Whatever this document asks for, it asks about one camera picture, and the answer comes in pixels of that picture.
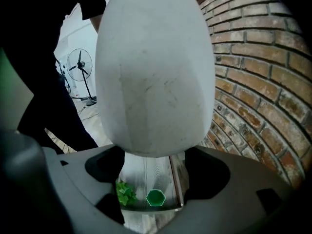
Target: fan blade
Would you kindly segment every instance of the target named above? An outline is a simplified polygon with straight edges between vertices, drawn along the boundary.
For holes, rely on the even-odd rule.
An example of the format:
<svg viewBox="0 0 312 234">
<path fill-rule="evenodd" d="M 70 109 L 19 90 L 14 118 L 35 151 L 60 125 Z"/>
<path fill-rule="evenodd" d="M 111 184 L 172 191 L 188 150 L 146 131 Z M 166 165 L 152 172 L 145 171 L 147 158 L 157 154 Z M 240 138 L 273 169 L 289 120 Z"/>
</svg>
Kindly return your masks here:
<svg viewBox="0 0 312 234">
<path fill-rule="evenodd" d="M 82 71 L 82 72 L 85 72 L 87 75 L 89 75 L 89 74 L 87 73 L 87 71 L 85 71 L 83 68 L 81 69 L 81 71 Z"/>
<path fill-rule="evenodd" d="M 80 59 L 81 59 L 81 50 L 80 50 L 80 53 L 79 53 L 78 62 L 80 62 Z"/>
<path fill-rule="evenodd" d="M 69 71 L 73 70 L 74 68 L 76 68 L 76 66 L 74 66 L 74 67 L 70 68 L 70 69 L 69 69 Z"/>
</svg>

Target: green object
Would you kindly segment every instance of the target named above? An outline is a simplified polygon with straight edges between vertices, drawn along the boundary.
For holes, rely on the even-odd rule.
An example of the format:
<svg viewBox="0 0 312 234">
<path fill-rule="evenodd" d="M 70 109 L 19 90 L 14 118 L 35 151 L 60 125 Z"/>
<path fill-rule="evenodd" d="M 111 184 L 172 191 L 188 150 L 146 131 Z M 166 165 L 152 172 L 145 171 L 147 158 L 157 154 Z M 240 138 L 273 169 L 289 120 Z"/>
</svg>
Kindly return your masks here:
<svg viewBox="0 0 312 234">
<path fill-rule="evenodd" d="M 161 190 L 151 189 L 146 196 L 146 200 L 150 206 L 162 206 L 166 196 Z"/>
<path fill-rule="evenodd" d="M 137 200 L 133 187 L 122 180 L 116 181 L 116 191 L 119 203 L 124 206 L 132 205 Z"/>
</svg>

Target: hexagonal box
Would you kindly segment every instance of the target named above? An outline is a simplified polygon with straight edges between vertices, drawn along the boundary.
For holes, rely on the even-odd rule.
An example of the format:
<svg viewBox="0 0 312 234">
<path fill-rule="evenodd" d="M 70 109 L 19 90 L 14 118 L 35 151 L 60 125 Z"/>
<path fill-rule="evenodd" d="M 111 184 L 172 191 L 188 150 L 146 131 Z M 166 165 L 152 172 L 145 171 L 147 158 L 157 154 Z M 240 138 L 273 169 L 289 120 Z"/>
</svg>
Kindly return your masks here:
<svg viewBox="0 0 312 234">
<path fill-rule="evenodd" d="M 161 190 L 151 189 L 146 196 L 146 200 L 150 206 L 162 206 L 166 196 Z"/>
</svg>

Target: white egg-shaped object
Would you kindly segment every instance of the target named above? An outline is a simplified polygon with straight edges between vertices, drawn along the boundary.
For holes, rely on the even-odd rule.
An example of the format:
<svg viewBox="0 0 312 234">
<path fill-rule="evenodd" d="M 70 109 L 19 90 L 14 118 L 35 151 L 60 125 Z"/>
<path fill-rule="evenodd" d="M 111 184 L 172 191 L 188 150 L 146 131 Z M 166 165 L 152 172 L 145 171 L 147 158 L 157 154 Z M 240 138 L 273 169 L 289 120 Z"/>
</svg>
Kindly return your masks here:
<svg viewBox="0 0 312 234">
<path fill-rule="evenodd" d="M 95 72 L 104 131 L 125 151 L 168 156 L 207 134 L 215 67 L 196 0 L 110 0 Z"/>
</svg>

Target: brick wall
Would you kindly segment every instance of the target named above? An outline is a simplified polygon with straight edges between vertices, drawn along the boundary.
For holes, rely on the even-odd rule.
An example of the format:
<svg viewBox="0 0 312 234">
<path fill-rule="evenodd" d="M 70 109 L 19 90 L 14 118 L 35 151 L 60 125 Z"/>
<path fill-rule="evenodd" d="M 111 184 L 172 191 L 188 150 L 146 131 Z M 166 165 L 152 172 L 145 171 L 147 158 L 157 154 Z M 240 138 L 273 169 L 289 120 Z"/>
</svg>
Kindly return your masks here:
<svg viewBox="0 0 312 234">
<path fill-rule="evenodd" d="M 201 143 L 297 188 L 312 161 L 311 54 L 278 0 L 197 0 L 214 45 L 214 117 Z"/>
</svg>

